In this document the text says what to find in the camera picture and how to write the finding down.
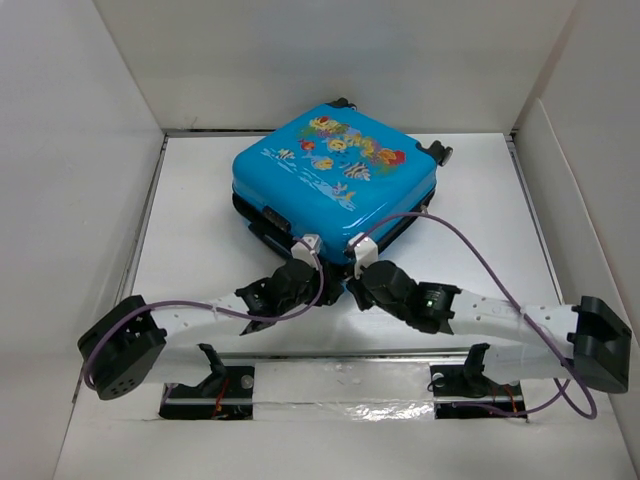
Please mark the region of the blue hard-shell suitcase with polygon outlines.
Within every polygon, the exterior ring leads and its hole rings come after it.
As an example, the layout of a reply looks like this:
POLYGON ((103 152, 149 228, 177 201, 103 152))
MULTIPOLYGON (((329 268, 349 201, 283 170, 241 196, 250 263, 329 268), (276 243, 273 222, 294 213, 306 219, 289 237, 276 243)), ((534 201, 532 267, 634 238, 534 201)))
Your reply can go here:
POLYGON ((450 146, 419 140, 363 113, 346 98, 320 104, 237 154, 232 200, 250 230, 287 257, 316 234, 321 261, 353 273, 350 241, 367 233, 384 251, 429 205, 450 146))

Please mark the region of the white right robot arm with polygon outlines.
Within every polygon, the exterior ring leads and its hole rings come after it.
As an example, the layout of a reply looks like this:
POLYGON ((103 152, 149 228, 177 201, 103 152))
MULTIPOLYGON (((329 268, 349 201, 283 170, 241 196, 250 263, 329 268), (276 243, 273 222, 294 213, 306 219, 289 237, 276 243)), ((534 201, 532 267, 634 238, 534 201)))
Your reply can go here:
POLYGON ((474 345, 462 381, 474 393, 495 384, 578 375, 590 389, 629 389, 632 333, 603 300, 516 307, 454 285, 417 282, 390 261, 377 261, 347 283, 360 310, 377 307, 424 334, 480 335, 503 345, 474 345))

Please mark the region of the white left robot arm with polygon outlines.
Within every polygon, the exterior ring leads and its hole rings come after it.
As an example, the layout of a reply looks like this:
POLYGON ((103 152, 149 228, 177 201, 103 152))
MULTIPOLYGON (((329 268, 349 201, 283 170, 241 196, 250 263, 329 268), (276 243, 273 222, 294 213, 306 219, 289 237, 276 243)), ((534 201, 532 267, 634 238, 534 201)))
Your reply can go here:
POLYGON ((122 397, 149 380, 167 347, 205 347, 213 338, 246 336, 334 304, 344 269, 328 261, 316 269, 288 259, 268 277, 209 301, 120 301, 78 340, 85 385, 102 400, 122 397))

